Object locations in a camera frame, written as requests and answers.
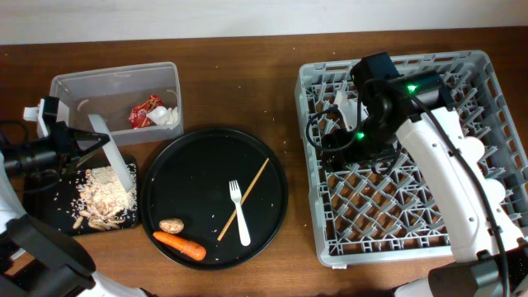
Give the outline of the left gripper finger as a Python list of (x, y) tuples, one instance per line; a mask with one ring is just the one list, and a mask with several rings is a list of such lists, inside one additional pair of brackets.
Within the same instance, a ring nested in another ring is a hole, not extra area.
[(96, 156), (97, 154), (103, 151), (102, 146), (92, 146), (87, 149), (80, 149), (75, 147), (71, 152), (68, 153), (67, 162), (65, 163), (66, 169), (75, 169), (84, 163), (86, 163), (90, 158)]
[(110, 142), (110, 136), (108, 134), (74, 128), (70, 130), (73, 133), (73, 142), (80, 149), (101, 149), (105, 144)]

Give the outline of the rice and food scraps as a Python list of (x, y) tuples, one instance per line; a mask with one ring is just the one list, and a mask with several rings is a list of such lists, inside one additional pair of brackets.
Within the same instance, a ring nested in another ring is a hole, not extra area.
[(75, 180), (73, 229), (113, 231), (134, 225), (138, 218), (137, 186), (126, 191), (110, 166), (81, 171)]

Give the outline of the red snack wrapper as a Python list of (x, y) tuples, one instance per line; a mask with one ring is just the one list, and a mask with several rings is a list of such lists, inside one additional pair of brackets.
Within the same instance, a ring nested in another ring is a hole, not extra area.
[(152, 94), (146, 102), (134, 107), (130, 112), (129, 122), (131, 128), (135, 130), (150, 126), (152, 121), (147, 117), (147, 114), (156, 107), (163, 105), (164, 103), (159, 96)]

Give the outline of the white tissue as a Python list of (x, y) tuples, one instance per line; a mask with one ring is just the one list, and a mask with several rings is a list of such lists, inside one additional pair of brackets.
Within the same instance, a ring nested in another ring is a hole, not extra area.
[(176, 107), (157, 106), (147, 114), (147, 118), (155, 125), (173, 125), (179, 120), (179, 114)]

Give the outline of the white plastic fork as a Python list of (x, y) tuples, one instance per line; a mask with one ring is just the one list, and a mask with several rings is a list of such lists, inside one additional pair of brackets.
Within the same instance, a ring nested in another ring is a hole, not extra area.
[(250, 238), (250, 234), (248, 231), (246, 220), (243, 215), (243, 208), (242, 208), (243, 196), (240, 191), (238, 182), (236, 180), (232, 180), (229, 182), (229, 194), (230, 194), (231, 201), (234, 203), (234, 206), (235, 206), (240, 243), (244, 247), (249, 246), (251, 243), (251, 238)]

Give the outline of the white bowl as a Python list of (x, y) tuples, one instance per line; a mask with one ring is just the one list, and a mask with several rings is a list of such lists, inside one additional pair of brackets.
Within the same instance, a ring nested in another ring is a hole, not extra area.
[(476, 164), (485, 153), (483, 142), (473, 136), (464, 137), (460, 142), (460, 149), (468, 164)]

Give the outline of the blue cup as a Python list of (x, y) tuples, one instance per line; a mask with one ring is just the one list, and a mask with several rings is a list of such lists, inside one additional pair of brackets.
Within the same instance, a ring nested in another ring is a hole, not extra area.
[(493, 209), (500, 206), (506, 196), (504, 185), (496, 179), (487, 178), (484, 180), (484, 190), (489, 204)]

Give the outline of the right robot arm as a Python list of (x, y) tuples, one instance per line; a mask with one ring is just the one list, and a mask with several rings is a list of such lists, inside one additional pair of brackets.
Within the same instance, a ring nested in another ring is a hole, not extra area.
[(358, 97), (336, 99), (343, 127), (325, 136), (323, 165), (392, 162), (408, 151), (441, 212), (455, 262), (399, 286), (397, 296), (521, 296), (527, 291), (527, 241), (502, 209), (504, 185), (483, 175), (483, 143), (464, 135), (441, 75), (401, 75), (386, 53), (350, 71)]

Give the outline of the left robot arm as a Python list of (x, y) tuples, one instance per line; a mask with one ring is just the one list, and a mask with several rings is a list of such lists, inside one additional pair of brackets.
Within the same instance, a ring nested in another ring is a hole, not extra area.
[(10, 180), (52, 172), (95, 153), (110, 143), (108, 134), (50, 126), (49, 135), (17, 145), (1, 143), (1, 294), (3, 296), (142, 296), (97, 272), (74, 238), (30, 216)]

